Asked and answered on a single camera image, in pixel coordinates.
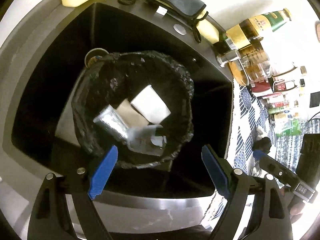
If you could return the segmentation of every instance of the black plastic liner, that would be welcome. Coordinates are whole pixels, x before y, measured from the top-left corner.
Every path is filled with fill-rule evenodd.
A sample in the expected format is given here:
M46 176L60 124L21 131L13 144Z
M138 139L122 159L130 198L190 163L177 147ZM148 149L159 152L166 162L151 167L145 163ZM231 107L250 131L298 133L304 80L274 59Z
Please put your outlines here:
M149 84L171 111L161 122L161 135L167 138L161 157L132 152L93 123L106 106L116 109L124 99L131 101ZM116 145L117 165L126 169L150 168L173 160L193 136L193 93L189 72L168 55L156 51L108 54L85 70L76 88L72 100L76 137L81 147L95 156L102 156Z

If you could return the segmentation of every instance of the blue pad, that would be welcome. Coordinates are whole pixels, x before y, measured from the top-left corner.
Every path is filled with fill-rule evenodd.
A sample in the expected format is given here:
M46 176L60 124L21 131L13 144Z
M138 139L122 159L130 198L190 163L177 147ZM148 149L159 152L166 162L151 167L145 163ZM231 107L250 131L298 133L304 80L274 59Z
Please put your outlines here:
M102 193L117 160L118 148L113 146L106 154L91 178L90 189L88 191L88 195L91 200L94 200L97 195Z

